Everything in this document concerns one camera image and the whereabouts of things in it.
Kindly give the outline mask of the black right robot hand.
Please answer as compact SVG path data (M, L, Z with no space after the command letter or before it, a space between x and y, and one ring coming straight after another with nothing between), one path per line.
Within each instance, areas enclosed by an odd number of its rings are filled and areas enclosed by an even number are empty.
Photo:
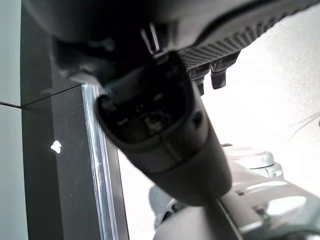
M25 0L68 80L102 89L105 135L163 191L209 205L232 186L201 101L199 69L219 76L237 54L317 0Z

